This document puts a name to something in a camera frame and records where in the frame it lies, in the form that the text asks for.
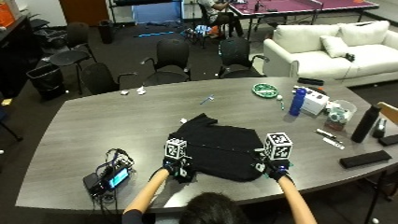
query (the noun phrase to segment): person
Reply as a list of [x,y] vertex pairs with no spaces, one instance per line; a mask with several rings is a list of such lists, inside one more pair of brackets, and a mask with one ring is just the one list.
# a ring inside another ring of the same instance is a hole
[[[150,204],[156,189],[166,177],[174,174],[176,169],[178,167],[166,165],[154,173],[133,202],[123,210],[122,224],[142,223],[142,213]],[[292,211],[295,224],[315,224],[311,210],[296,191],[287,172],[274,168],[270,170],[268,177],[275,180],[282,188]],[[224,195],[204,192],[188,201],[179,217],[179,224],[195,223],[246,224],[248,221],[235,203]]]
[[240,28],[238,17],[232,12],[220,12],[228,6],[228,2],[219,3],[214,0],[198,0],[198,3],[206,8],[210,26],[228,24],[228,37],[232,36],[234,29],[236,30],[236,36],[243,36],[243,30]]

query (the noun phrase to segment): blue bottle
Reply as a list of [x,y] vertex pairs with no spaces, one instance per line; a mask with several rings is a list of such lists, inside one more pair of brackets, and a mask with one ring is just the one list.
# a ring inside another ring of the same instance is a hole
[[288,114],[292,116],[298,116],[299,109],[303,104],[303,98],[306,97],[307,91],[306,89],[299,88],[295,91],[294,100],[291,101],[291,106],[288,110]]

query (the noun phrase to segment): gray tabletop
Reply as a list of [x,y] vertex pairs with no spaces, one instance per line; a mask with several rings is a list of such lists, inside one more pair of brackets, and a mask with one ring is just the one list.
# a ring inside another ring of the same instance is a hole
[[[275,99],[263,99],[251,93],[256,83],[274,85],[283,96],[282,111]],[[135,174],[118,187],[118,207],[123,209],[135,197],[147,178],[160,166],[162,146],[182,118],[199,113],[218,120],[218,125],[254,129],[263,141],[266,133],[283,132],[294,142],[290,174],[302,193],[323,189],[387,169],[398,162],[398,147],[385,147],[392,159],[348,170],[337,163],[340,158],[383,149],[372,137],[361,144],[349,140],[369,105],[337,83],[326,82],[324,91],[332,100],[352,102],[357,108],[344,130],[334,132],[323,127],[324,115],[287,114],[295,80],[284,77],[204,80],[147,87],[146,94],[118,92],[66,101],[37,147],[19,190],[15,205],[22,207],[87,211],[91,209],[82,178],[103,163],[103,154],[118,147],[134,159]],[[214,94],[214,101],[199,102]],[[322,141],[312,131],[320,128],[337,136],[343,150]],[[398,127],[388,122],[387,135]],[[282,197],[272,181],[260,177],[238,183],[198,174],[192,183],[179,185],[167,180],[160,186],[148,212],[179,211],[188,199],[203,191],[222,192],[239,204]]]

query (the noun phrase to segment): purple table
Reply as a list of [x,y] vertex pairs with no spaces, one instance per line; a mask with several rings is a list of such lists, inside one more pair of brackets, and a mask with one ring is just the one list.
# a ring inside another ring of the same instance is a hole
[[357,21],[360,21],[363,11],[379,7],[372,2],[353,3],[352,0],[259,0],[260,5],[255,11],[256,0],[246,1],[244,4],[231,4],[230,9],[242,19],[250,19],[247,39],[254,18],[283,17],[286,21],[287,16],[312,15],[312,24],[318,13],[356,12],[359,14]]

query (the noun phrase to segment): white box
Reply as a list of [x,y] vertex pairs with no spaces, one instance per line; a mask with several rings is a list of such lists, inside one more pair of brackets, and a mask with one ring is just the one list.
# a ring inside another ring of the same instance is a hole
[[164,142],[163,157],[178,160],[184,156],[186,141],[172,138]]
[[263,142],[264,154],[271,161],[287,160],[294,143],[284,133],[267,133]]
[[311,114],[316,115],[324,108],[330,97],[322,93],[306,88],[307,94],[303,99],[303,104],[300,109],[308,111]]

